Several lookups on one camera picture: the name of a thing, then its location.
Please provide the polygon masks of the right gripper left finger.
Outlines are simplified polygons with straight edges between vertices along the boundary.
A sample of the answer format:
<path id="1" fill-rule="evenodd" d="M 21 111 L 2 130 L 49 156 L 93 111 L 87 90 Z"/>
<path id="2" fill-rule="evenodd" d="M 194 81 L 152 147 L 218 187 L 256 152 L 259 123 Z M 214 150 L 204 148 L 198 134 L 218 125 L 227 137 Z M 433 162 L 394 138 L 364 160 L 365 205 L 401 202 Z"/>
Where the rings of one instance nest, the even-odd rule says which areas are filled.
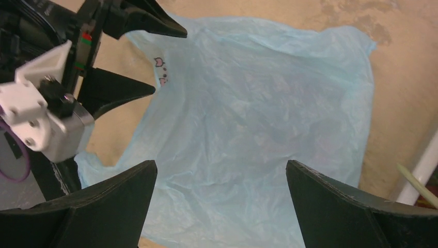
<path id="1" fill-rule="evenodd" d="M 29 209 L 1 211 L 1 247 L 137 247 L 158 170 L 153 160 Z"/>

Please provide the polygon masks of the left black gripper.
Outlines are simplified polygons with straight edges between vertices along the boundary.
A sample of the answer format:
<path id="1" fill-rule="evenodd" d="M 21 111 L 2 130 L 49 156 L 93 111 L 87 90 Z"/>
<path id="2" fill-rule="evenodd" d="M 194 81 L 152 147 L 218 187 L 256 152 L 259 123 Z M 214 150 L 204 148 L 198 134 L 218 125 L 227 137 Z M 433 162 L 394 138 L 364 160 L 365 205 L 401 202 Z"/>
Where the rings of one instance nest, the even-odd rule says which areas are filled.
<path id="1" fill-rule="evenodd" d="M 19 66 L 70 40 L 61 84 L 75 89 L 92 66 L 103 18 L 102 1 L 84 1 L 73 12 L 53 1 L 1 1 L 1 83 L 13 80 Z M 83 78 L 78 101 L 98 119 L 130 101 L 150 96 L 155 87 L 100 68 Z"/>

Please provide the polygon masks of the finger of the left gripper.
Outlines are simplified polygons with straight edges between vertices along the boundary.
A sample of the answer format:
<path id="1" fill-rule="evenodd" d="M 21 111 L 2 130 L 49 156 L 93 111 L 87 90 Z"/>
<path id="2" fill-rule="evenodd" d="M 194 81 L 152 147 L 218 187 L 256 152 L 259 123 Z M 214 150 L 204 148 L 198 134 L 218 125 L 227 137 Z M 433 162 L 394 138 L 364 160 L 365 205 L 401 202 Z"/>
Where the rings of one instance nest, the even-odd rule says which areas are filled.
<path id="1" fill-rule="evenodd" d="M 103 32 L 119 39 L 138 30 L 162 36 L 187 37 L 187 30 L 172 19 L 157 1 L 112 1 Z"/>

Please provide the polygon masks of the light blue plastic bag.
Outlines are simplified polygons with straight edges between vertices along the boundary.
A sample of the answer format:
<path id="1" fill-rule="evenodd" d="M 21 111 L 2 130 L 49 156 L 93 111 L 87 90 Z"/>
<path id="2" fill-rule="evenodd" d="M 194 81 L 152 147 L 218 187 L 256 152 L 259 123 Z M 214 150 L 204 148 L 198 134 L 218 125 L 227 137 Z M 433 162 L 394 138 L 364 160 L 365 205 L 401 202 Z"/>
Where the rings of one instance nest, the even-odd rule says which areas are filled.
<path id="1" fill-rule="evenodd" d="M 167 247 L 303 247 L 285 167 L 358 186 L 376 43 L 258 18 L 176 17 L 187 38 L 128 34 L 158 85 L 113 167 L 76 157 L 83 187 L 144 160 L 157 182 L 142 234 Z"/>

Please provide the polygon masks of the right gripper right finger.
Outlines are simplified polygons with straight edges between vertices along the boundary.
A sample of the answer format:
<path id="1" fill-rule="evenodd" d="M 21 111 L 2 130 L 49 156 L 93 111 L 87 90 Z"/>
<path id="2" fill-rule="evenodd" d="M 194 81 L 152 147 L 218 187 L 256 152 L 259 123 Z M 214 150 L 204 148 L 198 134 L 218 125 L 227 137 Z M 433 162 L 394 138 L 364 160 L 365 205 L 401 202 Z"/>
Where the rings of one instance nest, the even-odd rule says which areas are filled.
<path id="1" fill-rule="evenodd" d="M 437 211 L 393 202 L 296 160 L 286 177 L 306 247 L 437 247 Z"/>

